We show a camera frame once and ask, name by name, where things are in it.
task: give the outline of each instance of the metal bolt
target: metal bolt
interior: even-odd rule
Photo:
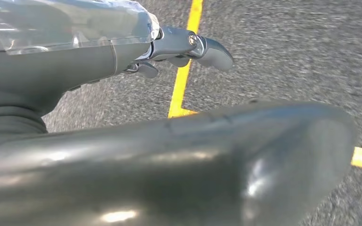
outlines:
[[[196,43],[197,43],[196,35],[194,35],[194,34],[189,35],[189,43],[192,46],[196,45]]]

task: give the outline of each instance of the pavement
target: pavement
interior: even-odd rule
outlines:
[[[191,0],[141,0],[165,25],[186,27]],[[234,55],[227,73],[193,63],[183,107],[204,111],[253,97],[340,106],[357,122],[362,147],[362,0],[204,0],[199,33]],[[177,69],[157,63],[152,80],[118,75],[67,93],[44,118],[49,131],[166,118]],[[302,226],[362,226],[362,169]]]

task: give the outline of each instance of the gray asphalt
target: gray asphalt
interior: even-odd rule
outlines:
[[[140,1],[161,24],[186,27],[190,0]],[[199,33],[221,41],[236,67],[220,73],[193,64],[184,107],[238,105],[253,97],[315,100],[357,121],[362,147],[362,0],[204,0]],[[147,80],[119,75],[66,94],[45,121],[50,131],[165,118],[176,68],[156,64]],[[349,175],[302,222],[362,226],[362,169]]]

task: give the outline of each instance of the clear plastic wrap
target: clear plastic wrap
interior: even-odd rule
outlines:
[[[148,43],[155,15],[130,0],[0,0],[0,52],[10,55]]]

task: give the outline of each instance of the asphalt road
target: asphalt road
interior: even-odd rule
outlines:
[[[186,27],[190,0],[140,1],[161,24]],[[362,0],[204,0],[200,34],[221,41],[236,67],[220,73],[193,64],[184,108],[203,111],[252,97],[316,100],[356,118],[362,147]],[[119,75],[68,93],[45,121],[50,131],[165,118],[176,68],[160,63],[147,80]],[[362,226],[362,169],[302,222]]]

